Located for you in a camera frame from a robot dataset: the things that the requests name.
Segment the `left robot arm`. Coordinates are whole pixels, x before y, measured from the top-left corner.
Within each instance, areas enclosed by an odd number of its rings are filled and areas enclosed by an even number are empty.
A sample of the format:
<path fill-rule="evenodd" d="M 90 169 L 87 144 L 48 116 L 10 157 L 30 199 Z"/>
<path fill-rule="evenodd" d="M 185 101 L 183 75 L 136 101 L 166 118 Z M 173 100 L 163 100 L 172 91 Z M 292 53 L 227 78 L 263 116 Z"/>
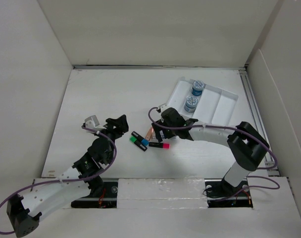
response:
<path fill-rule="evenodd" d="M 48 215 L 79 198 L 102 192 L 104 173 L 115 161 L 116 139 L 128 132 L 127 118 L 108 118 L 100 125 L 96 116 L 85 119 L 82 129 L 96 136 L 85 154 L 55 180 L 34 184 L 24 195 L 17 192 L 7 201 L 6 213 L 16 237 L 33 232 Z"/>

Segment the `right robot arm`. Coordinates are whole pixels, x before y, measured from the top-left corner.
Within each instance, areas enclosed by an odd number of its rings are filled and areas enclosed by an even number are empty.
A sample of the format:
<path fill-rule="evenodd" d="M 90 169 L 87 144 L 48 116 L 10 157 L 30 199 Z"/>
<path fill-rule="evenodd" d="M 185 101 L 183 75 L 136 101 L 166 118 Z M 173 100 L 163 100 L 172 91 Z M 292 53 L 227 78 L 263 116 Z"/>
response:
<path fill-rule="evenodd" d="M 189 141 L 206 141 L 229 148 L 235 162 L 217 186 L 219 192 L 233 195 L 240 183 L 252 172 L 270 151 L 269 144 L 248 122 L 238 126 L 206 124 L 198 119 L 185 119 L 178 111 L 163 104 L 151 108 L 148 116 L 152 121 L 159 142 L 179 137 Z"/>

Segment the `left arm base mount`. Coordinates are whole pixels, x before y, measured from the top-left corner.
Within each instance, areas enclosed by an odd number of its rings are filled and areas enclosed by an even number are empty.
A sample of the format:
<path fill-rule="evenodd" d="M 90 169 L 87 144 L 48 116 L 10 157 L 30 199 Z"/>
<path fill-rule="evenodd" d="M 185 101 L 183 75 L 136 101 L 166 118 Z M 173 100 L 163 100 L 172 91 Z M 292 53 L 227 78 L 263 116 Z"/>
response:
<path fill-rule="evenodd" d="M 109 209 L 117 208 L 117 178 L 99 178 L 98 186 L 90 194 L 71 202 L 71 208 Z"/>

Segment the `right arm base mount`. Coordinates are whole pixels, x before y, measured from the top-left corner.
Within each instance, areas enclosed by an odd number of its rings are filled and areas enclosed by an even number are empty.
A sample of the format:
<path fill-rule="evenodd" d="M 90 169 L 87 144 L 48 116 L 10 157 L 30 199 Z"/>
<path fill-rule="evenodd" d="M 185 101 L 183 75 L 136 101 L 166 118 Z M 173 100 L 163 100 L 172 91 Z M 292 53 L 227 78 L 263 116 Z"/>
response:
<path fill-rule="evenodd" d="M 205 179 L 202 194 L 207 198 L 208 208 L 252 208 L 251 194 L 247 179 L 237 187 L 224 179 Z"/>

